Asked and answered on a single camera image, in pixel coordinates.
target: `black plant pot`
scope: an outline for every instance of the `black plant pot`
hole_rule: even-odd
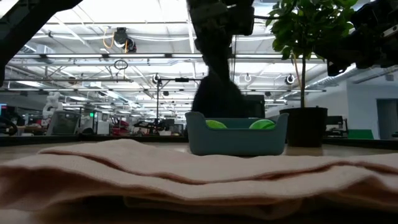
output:
[[[287,144],[293,147],[321,147],[326,130],[327,108],[290,108],[288,113]]]

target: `potted plant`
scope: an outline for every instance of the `potted plant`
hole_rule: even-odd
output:
[[[291,59],[300,85],[301,108],[281,110],[289,114],[287,142],[290,146],[320,147],[326,128],[327,109],[305,107],[305,63],[316,45],[334,42],[349,34],[349,22],[357,0],[281,0],[269,13],[266,26],[273,23],[272,47],[282,52],[282,60]],[[297,60],[302,61],[301,77]]]

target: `plastic bin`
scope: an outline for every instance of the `plastic bin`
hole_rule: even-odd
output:
[[[187,129],[192,154],[227,156],[277,156],[285,148],[288,114],[281,114],[272,130],[249,129],[260,119],[246,118],[205,118],[201,113],[189,112]],[[207,119],[225,124],[228,129],[213,129],[206,124]]]

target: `table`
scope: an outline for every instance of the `table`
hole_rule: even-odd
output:
[[[33,146],[0,147],[0,163],[18,159],[37,153],[46,147],[67,146],[77,144],[42,144]],[[187,152],[187,143],[150,143],[161,148],[175,149]],[[343,147],[324,145],[322,148],[286,147],[285,155],[290,156],[358,156],[372,154],[388,154],[397,151],[384,149],[363,149],[358,147]],[[381,212],[347,211],[334,208],[336,211],[322,211],[309,214],[298,214],[287,219],[276,220],[276,224],[319,224],[319,223],[349,223],[378,222],[383,224],[396,223],[397,215]],[[120,198],[89,198],[79,203],[65,203],[40,212],[22,212],[16,210],[0,210],[0,223],[7,224],[87,224],[87,223],[264,223],[244,217],[191,215],[176,212],[153,210],[130,210],[125,208]]]

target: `towel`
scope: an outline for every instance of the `towel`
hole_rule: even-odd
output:
[[[90,196],[131,208],[275,220],[321,202],[398,211],[398,154],[195,156],[133,140],[51,147],[0,164],[0,209],[41,210]]]

